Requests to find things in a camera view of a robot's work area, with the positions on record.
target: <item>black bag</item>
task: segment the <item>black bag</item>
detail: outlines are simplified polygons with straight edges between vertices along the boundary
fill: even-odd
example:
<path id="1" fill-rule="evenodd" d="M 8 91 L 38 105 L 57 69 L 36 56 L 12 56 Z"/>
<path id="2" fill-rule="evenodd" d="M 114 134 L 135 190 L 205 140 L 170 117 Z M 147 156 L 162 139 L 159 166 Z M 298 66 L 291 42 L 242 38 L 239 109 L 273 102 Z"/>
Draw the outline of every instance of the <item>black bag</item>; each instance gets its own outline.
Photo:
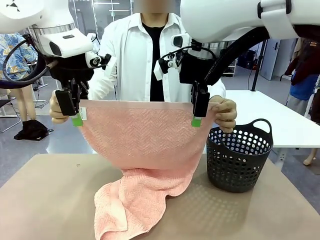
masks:
<path id="1" fill-rule="evenodd" d="M 22 124 L 22 131 L 14 136 L 15 140 L 41 141 L 49 135 L 48 128 L 37 120 L 23 121 Z"/>

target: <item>white shirt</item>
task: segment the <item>white shirt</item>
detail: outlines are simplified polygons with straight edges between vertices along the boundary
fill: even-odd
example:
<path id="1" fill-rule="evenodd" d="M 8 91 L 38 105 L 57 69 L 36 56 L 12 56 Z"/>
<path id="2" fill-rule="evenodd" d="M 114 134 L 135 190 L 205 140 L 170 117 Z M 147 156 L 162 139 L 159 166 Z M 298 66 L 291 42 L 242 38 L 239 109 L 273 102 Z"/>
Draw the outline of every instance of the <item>white shirt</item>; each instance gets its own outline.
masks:
<path id="1" fill-rule="evenodd" d="M 164 56 L 178 48 L 172 46 L 173 35 L 184 34 L 181 19 L 170 13 L 168 22 L 160 35 L 160 55 Z M 109 24 L 104 29 L 100 56 L 110 54 L 117 58 L 111 77 L 105 77 L 101 68 L 95 69 L 89 81 L 91 100 L 102 100 L 118 86 L 121 101 L 150 101 L 150 87 L 153 62 L 153 41 L 144 29 L 141 14 L 136 13 Z M 176 69 L 169 69 L 162 80 L 163 95 L 166 102 L 190 102 L 190 84 L 181 84 Z M 226 88 L 221 80 L 208 86 L 210 96 L 226 97 Z"/>

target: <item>chair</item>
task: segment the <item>chair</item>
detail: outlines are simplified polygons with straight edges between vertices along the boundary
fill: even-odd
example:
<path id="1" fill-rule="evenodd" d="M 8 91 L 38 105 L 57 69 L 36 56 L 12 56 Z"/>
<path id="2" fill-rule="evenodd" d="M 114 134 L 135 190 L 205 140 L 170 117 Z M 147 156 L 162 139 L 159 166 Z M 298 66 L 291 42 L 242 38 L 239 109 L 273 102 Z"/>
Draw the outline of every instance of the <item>chair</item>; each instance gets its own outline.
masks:
<path id="1" fill-rule="evenodd" d="M 282 81 L 282 78 L 283 78 L 284 76 L 291 77 L 291 79 L 292 79 L 292 77 L 293 77 L 293 75 L 285 75 L 285 74 L 283 74 L 283 75 L 280 77 L 280 82 Z"/>
<path id="2" fill-rule="evenodd" d="M 5 109 L 4 109 L 4 106 L 7 105 L 7 104 L 10 104 L 10 103 L 11 103 L 11 101 L 10 101 L 9 99 L 0 99 L 0 110 L 1 110 L 1 112 L 2 112 L 2 115 L 0 115 L 1 118 L 12 118 L 12 117 L 13 117 L 13 116 L 8 116 L 8 115 L 6 115 L 6 112 L 5 112 Z M 16 112 L 16 111 L 14 111 L 14 112 L 15 112 L 15 114 L 16 114 L 16 116 L 14 116 L 14 117 L 18 117 L 18 118 L 19 118 L 19 121 L 16 122 L 15 124 L 13 124 L 12 126 L 8 127 L 8 128 L 5 129 L 5 130 L 1 130 L 1 128 L 0 128 L 0 133 L 5 133 L 5 132 L 8 131 L 9 129 L 11 129 L 11 128 L 13 128 L 14 126 L 18 125 L 19 123 L 21 123 L 21 119 L 20 119 L 20 117 L 18 116 L 17 112 Z"/>

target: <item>towel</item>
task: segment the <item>towel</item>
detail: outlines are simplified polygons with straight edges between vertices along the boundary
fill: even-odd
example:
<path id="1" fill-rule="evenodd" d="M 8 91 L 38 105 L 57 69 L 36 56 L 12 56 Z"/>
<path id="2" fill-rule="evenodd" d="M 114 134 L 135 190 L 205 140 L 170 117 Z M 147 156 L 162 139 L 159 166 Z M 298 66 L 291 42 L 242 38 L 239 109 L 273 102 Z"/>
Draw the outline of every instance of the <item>towel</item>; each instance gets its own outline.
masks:
<path id="1" fill-rule="evenodd" d="M 95 194 L 96 239 L 129 240 L 150 231 L 166 196 L 179 196 L 190 184 L 214 112 L 195 128 L 191 103 L 83 100 L 81 106 L 85 139 L 123 173 Z"/>

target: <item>black t-shirt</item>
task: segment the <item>black t-shirt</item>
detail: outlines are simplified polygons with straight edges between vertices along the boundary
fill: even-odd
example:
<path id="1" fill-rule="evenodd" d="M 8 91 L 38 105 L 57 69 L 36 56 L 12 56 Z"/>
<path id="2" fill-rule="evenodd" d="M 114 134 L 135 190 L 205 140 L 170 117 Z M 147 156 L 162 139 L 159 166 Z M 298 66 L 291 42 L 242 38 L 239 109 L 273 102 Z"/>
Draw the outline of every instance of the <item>black t-shirt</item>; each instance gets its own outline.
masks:
<path id="1" fill-rule="evenodd" d="M 157 61 L 160 59 L 160 35 L 163 27 L 149 27 L 142 24 L 146 32 L 150 35 L 153 42 L 153 59 L 152 59 L 152 75 L 151 75 L 151 87 L 150 87 L 150 102 L 164 102 L 164 86 L 162 80 L 158 81 L 154 74 Z"/>

